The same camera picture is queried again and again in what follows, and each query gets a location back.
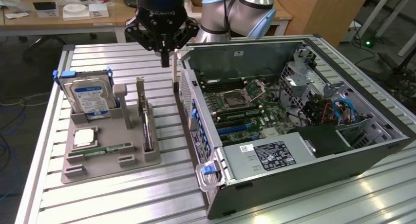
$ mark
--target chair leg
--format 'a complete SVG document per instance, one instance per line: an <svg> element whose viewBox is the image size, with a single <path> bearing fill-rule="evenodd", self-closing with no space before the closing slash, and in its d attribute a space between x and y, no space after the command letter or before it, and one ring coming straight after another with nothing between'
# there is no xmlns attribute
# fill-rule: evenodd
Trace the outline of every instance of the chair leg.
<svg viewBox="0 0 416 224"><path fill-rule="evenodd" d="M97 39L97 34L89 33L89 38L90 38L92 40Z"/></svg>
<svg viewBox="0 0 416 224"><path fill-rule="evenodd" d="M50 35L50 39L56 40L56 41L60 42L62 45L66 45L66 42L64 41L62 38L60 38L60 36L57 36L57 35Z"/></svg>
<svg viewBox="0 0 416 224"><path fill-rule="evenodd" d="M28 56L28 54L38 47L41 46L49 39L50 39L50 35L42 36L41 38L38 38L38 40L30 44L30 46L25 49L25 51L22 52L22 57L25 61L30 61L30 58Z"/></svg>
<svg viewBox="0 0 416 224"><path fill-rule="evenodd" d="M20 41L21 43L26 43L26 37L18 36L17 38L18 38L18 41Z"/></svg>

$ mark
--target cpu chip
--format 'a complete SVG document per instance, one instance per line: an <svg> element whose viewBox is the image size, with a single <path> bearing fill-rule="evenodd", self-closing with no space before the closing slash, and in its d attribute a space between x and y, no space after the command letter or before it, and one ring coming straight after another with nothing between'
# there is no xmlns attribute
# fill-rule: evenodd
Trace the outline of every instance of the cpu chip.
<svg viewBox="0 0 416 224"><path fill-rule="evenodd" d="M222 94L224 102L230 108L245 106L246 102L240 92L230 92Z"/></svg>

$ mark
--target blue hard drive label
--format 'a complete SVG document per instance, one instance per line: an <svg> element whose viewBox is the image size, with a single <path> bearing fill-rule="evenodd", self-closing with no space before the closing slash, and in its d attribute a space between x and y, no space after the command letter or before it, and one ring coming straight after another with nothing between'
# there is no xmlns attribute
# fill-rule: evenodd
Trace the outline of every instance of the blue hard drive label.
<svg viewBox="0 0 416 224"><path fill-rule="evenodd" d="M74 89L77 103L89 116L97 116L108 113L105 98L101 97L102 87L92 86Z"/></svg>

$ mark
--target green led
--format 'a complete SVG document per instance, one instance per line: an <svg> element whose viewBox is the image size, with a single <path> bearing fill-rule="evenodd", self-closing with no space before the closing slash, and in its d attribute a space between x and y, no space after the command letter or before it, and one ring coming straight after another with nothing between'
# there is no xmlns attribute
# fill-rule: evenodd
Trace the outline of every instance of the green led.
<svg viewBox="0 0 416 224"><path fill-rule="evenodd" d="M364 46L370 48L374 44L372 43L370 40L365 41Z"/></svg>

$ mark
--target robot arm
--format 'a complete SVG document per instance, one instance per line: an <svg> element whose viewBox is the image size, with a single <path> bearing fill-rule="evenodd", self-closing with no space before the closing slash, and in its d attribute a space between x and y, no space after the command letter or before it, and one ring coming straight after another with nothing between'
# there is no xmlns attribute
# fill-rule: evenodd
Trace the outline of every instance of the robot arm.
<svg viewBox="0 0 416 224"><path fill-rule="evenodd" d="M182 0L136 0L136 16L125 23L125 33L148 50L161 57L161 66L169 67L169 55L192 37L196 42L229 40L229 30L250 37L264 36L273 21L273 0L202 0L202 19L197 22L186 16Z"/></svg>
<svg viewBox="0 0 416 224"><path fill-rule="evenodd" d="M276 15L274 0L225 0L230 31L258 39L265 35ZM224 22L224 0L202 0L201 29L196 42L229 39Z"/></svg>
<svg viewBox="0 0 416 224"><path fill-rule="evenodd" d="M169 67L169 55L197 34L196 20L186 16L182 0L136 0L136 16L125 23L125 33L161 58Z"/></svg>

